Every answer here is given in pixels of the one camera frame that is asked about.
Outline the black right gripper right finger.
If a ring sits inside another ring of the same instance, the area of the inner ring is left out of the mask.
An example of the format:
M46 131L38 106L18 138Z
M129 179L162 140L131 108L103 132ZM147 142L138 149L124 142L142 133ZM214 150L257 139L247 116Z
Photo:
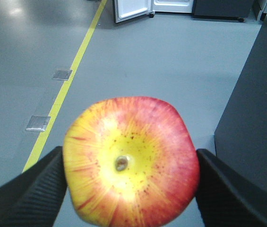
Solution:
M198 149L196 201L206 227L267 227L267 192L207 149Z

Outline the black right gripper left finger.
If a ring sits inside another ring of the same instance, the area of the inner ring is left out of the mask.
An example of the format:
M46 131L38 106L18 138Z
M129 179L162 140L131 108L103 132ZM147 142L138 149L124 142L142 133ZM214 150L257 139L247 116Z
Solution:
M0 187L0 227L52 227L67 189L62 147Z

